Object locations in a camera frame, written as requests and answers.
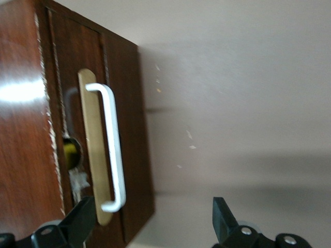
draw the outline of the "white metal handle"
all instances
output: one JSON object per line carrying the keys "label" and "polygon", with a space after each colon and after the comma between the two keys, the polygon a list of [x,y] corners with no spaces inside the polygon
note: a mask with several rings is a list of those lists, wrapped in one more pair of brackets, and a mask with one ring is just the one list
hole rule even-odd
{"label": "white metal handle", "polygon": [[113,213],[117,212],[122,206],[124,206],[126,201],[114,93],[107,85],[99,83],[86,84],[85,88],[87,91],[99,91],[102,95],[115,200],[104,202],[101,204],[101,208],[104,212]]}

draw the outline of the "screw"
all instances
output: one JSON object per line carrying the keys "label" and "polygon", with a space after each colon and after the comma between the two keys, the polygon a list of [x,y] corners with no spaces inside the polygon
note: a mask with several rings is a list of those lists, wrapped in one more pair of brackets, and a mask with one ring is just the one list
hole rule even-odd
{"label": "screw", "polygon": [[41,235],[47,235],[47,234],[50,234],[52,232],[52,230],[53,230],[52,228],[46,228],[40,234]]}
{"label": "screw", "polygon": [[245,234],[245,235],[251,235],[252,231],[248,227],[243,227],[242,228],[242,233]]}
{"label": "screw", "polygon": [[296,244],[296,240],[291,236],[285,236],[284,240],[287,244]]}

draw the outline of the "white wall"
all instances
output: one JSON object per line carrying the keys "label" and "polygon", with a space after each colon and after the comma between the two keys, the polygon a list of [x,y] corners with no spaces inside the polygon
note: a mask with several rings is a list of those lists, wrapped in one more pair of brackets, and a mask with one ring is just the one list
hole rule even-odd
{"label": "white wall", "polygon": [[329,247],[330,0],[58,2],[140,46],[157,213],[131,248],[211,247],[213,196]]}

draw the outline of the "wooden cabinet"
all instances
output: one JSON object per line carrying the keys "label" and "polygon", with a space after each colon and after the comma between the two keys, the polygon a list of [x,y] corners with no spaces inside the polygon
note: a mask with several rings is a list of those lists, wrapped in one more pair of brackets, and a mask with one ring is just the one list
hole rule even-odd
{"label": "wooden cabinet", "polygon": [[127,193],[87,246],[124,247],[153,214],[137,46],[55,2],[13,0],[0,6],[0,233],[21,239],[72,209],[66,137],[80,144],[91,185],[82,194],[93,194],[77,75],[83,68],[114,92]]}

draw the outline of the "dark wood panel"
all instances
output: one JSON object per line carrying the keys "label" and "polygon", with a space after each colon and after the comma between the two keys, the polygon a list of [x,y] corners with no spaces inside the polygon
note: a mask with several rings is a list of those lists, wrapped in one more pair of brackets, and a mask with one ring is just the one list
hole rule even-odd
{"label": "dark wood panel", "polygon": [[[91,70],[99,83],[105,83],[103,51],[100,45],[100,35],[92,29],[81,25],[72,19],[49,11],[55,59],[57,64],[58,83],[61,86],[65,108],[66,128],[70,137],[75,138],[83,151],[83,165],[89,178],[88,154],[85,128],[82,115],[79,82],[77,73],[80,69]],[[92,195],[92,187],[87,188],[86,194]],[[87,245],[89,247],[124,247],[122,225],[119,213],[113,215],[108,226],[98,224]]]}
{"label": "dark wood panel", "polygon": [[121,212],[129,242],[154,213],[139,57],[137,46],[118,35],[104,35],[104,45],[121,136],[127,191]]}
{"label": "dark wood panel", "polygon": [[29,1],[0,6],[0,233],[64,217],[53,120]]}

